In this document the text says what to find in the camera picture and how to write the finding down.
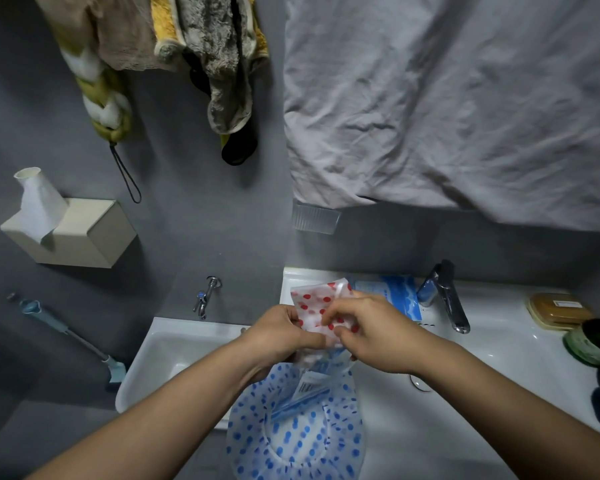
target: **blue polka dot shower cap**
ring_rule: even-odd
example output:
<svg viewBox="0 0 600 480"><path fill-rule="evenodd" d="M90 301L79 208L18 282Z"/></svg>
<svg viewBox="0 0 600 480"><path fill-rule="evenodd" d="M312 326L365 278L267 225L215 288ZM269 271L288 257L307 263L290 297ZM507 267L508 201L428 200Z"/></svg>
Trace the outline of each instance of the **blue polka dot shower cap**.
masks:
<svg viewBox="0 0 600 480"><path fill-rule="evenodd" d="M272 419L285 384L299 370L273 366L234 404L226 451L238 480L355 480L365 442L351 371L336 377L328 393L294 414Z"/></svg>

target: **green bottle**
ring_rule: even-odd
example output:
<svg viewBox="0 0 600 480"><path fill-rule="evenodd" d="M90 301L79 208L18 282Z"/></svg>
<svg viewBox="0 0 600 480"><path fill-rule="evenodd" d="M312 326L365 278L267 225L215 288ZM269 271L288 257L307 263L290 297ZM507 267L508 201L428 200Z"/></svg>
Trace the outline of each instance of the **green bottle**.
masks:
<svg viewBox="0 0 600 480"><path fill-rule="evenodd" d="M562 338L564 346L579 361L600 366L600 318L584 322Z"/></svg>

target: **gray fluffy towel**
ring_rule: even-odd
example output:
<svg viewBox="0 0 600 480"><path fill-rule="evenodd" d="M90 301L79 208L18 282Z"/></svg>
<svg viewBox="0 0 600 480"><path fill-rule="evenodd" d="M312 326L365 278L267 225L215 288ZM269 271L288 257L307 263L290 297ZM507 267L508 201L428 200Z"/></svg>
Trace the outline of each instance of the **gray fluffy towel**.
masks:
<svg viewBox="0 0 600 480"><path fill-rule="evenodd" d="M216 133L235 133L251 117L248 72L256 38L249 0L236 0L240 33L233 23L231 0L176 2L187 48L200 59L209 78L209 124Z"/></svg>

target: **barcode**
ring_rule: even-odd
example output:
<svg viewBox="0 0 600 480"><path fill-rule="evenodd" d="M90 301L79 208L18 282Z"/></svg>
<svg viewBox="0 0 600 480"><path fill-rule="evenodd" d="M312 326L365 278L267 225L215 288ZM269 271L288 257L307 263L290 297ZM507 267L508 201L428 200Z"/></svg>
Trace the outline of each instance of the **barcode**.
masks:
<svg viewBox="0 0 600 480"><path fill-rule="evenodd" d="M311 389L316 387L318 384L311 384L311 382L305 382L304 384L300 384L300 389L298 389L299 393L309 392Z"/></svg>

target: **forearm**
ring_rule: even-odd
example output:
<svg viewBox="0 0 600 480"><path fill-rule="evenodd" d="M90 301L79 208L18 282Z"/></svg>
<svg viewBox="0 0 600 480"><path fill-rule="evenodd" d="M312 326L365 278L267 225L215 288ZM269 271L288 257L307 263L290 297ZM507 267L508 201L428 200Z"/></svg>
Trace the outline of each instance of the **forearm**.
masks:
<svg viewBox="0 0 600 480"><path fill-rule="evenodd" d="M256 372L240 339L179 373L31 479L172 478Z"/></svg>
<svg viewBox="0 0 600 480"><path fill-rule="evenodd" d="M600 433L440 339L422 378L520 478L600 479Z"/></svg>

